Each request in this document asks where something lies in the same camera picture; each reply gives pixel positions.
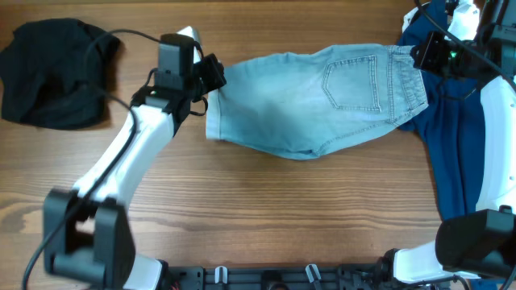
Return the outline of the light blue denim shorts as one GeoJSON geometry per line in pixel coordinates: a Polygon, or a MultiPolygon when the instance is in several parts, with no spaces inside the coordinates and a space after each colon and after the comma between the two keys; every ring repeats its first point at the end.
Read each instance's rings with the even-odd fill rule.
{"type": "Polygon", "coordinates": [[[380,138],[428,106],[410,50],[333,45],[234,64],[208,97],[206,137],[292,160],[380,138]]]}

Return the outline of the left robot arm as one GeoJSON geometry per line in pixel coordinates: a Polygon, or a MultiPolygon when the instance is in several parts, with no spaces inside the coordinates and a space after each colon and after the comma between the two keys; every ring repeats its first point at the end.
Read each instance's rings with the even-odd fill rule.
{"type": "Polygon", "coordinates": [[[44,201],[44,238],[27,265],[22,287],[39,257],[51,275],[98,289],[172,289],[166,262],[139,255],[127,210],[145,172],[194,114],[192,104],[226,84],[215,55],[204,55],[198,32],[186,27],[158,40],[158,65],[124,105],[127,120],[98,162],[69,191],[44,201]]]}

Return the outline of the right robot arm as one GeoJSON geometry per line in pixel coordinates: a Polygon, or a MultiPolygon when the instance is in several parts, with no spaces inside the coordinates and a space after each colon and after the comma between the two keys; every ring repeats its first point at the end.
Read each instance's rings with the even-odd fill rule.
{"type": "Polygon", "coordinates": [[[422,282],[465,271],[515,277],[515,93],[502,78],[446,82],[428,72],[400,85],[401,128],[427,144],[443,218],[434,242],[398,251],[395,277],[422,282]]]}

